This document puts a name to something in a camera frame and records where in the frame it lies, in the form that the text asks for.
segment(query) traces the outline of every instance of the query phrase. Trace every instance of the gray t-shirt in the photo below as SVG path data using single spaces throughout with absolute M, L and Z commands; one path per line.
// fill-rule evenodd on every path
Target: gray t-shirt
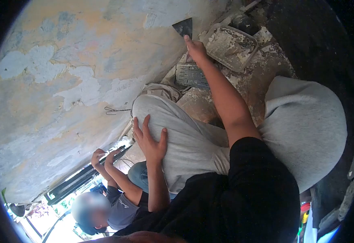
M 109 226 L 114 230 L 121 230 L 130 225 L 139 207 L 115 187 L 108 186 L 106 197 L 112 205 L 111 216 L 107 221 Z

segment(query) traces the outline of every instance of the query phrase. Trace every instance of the red object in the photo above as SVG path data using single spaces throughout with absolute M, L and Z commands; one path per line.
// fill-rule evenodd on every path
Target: red object
M 311 208 L 311 203 L 310 203 L 310 202 L 304 203 L 304 204 L 301 206 L 301 212 L 306 212 L 306 211 L 308 211 L 310 208 Z

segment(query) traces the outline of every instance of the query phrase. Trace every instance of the green leaf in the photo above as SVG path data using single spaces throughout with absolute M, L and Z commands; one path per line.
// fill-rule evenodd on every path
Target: green leaf
M 7 209 L 9 208 L 8 207 L 8 203 L 6 202 L 6 200 L 5 200 L 5 196 L 4 196 L 4 194 L 5 194 L 5 191 L 6 191 L 6 187 L 1 191 L 1 195 L 3 196 L 3 199 L 4 199 L 4 202 L 5 202 L 5 206 L 7 207 Z

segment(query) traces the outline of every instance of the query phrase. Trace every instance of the knee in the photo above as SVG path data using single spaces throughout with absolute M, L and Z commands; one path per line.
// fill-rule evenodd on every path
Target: knee
M 148 110 L 151 106 L 154 106 L 156 102 L 157 102 L 157 98 L 152 95 L 138 96 L 138 98 L 136 98 L 132 106 L 132 113 L 134 117 L 137 116 L 135 114 L 140 114 L 141 111 Z
M 147 166 L 145 161 L 138 162 L 128 170 L 127 176 L 132 183 L 139 185 L 141 182 L 141 175 L 145 172 L 146 169 Z

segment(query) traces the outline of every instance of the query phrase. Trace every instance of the scraper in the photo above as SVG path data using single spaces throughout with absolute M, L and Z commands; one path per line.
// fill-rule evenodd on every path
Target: scraper
M 172 25 L 180 36 L 188 35 L 192 39 L 193 25 L 192 18 L 185 19 Z

